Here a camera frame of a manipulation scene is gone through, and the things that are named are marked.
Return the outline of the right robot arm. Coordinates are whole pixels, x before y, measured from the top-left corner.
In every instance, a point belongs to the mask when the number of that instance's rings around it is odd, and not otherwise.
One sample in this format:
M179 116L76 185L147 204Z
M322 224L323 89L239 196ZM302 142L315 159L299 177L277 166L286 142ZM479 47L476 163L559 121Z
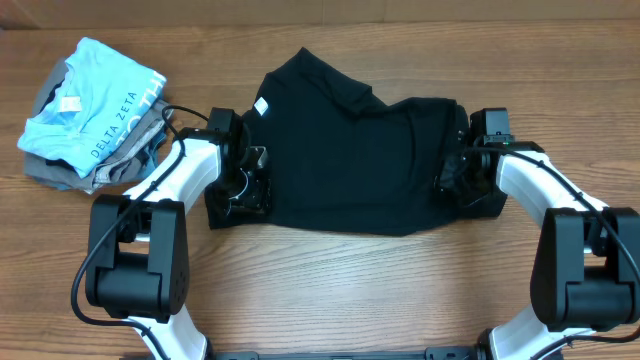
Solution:
M504 108L448 115L439 194L465 219L494 218L515 199L540 228L530 303L471 346L431 347L428 359L560 359L576 341L620 344L639 321L639 215L584 193L536 143L518 141Z

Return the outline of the black t-shirt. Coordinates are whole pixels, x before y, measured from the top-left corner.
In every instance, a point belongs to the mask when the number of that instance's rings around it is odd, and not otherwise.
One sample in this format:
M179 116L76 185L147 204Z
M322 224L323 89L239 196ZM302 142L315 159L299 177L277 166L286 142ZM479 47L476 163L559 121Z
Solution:
M241 225L406 236L465 219L434 186L442 147L457 142L454 108L466 114L447 98L388 105L301 49L241 115L267 149L271 183L268 217Z

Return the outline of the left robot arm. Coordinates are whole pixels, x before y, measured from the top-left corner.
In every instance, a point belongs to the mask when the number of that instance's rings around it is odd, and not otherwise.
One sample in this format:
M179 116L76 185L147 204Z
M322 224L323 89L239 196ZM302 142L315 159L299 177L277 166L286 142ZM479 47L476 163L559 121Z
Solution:
M169 155L146 179L122 195L95 199L71 305L87 324L134 329L153 359L212 359L211 341L186 308L186 216L203 198L213 229L264 221L271 207L268 154L231 109L213 108L205 128L174 135ZM80 292L108 319L85 315Z

